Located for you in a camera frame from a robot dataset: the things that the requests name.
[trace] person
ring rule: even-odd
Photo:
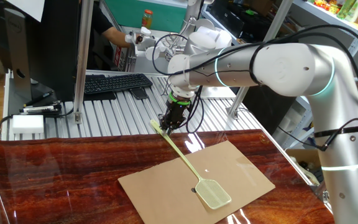
[[[92,53],[94,47],[94,32],[97,32],[99,35],[103,35],[106,39],[108,39],[108,41],[118,47],[129,48],[131,46],[130,43],[125,41],[125,33],[120,32],[113,27],[107,17],[103,14],[102,10],[100,10],[96,4],[93,4],[88,63],[86,66],[88,69],[95,69],[98,67]]]

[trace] fly swatter handle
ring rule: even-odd
[[[183,162],[185,162],[185,164],[190,168],[190,170],[194,173],[195,176],[197,176],[197,178],[199,180],[201,180],[201,176],[197,173],[197,170],[191,165],[191,163],[187,160],[186,156],[183,155],[183,153],[181,153],[180,149],[175,145],[175,143],[173,143],[173,141],[171,140],[171,138],[164,134],[160,128],[160,125],[158,124],[158,122],[156,122],[155,120],[151,120],[150,124],[152,125],[152,127],[159,133],[161,134],[161,136],[167,140],[167,142],[172,146],[172,148],[179,154],[179,156],[181,157],[181,159],[183,160]]]

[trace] black shirt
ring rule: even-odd
[[[99,6],[93,4],[93,13],[92,13],[92,23],[91,23],[91,37],[89,38],[89,50],[88,50],[88,63],[86,65],[87,69],[97,69],[96,62],[93,56],[93,47],[94,47],[94,32],[96,31],[101,35],[104,31],[110,29],[112,24],[109,22],[107,17],[100,10]]]

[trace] bottle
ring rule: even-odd
[[[151,28],[153,21],[153,11],[146,9],[144,11],[143,19],[142,19],[142,27],[146,27],[148,29]]]
[[[347,13],[351,10],[355,2],[356,0],[346,0],[345,4],[342,6],[342,9],[336,16],[340,19],[345,19]]]
[[[347,13],[345,20],[349,22],[354,22],[358,18],[358,0],[354,3],[351,10]]]

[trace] wooden table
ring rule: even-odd
[[[219,223],[334,223],[262,131],[198,136],[206,147],[229,140],[276,186]],[[185,154],[187,146],[202,145],[184,133],[173,134],[172,139]],[[39,224],[143,223],[117,179],[177,157],[159,135],[0,141],[2,219]]]

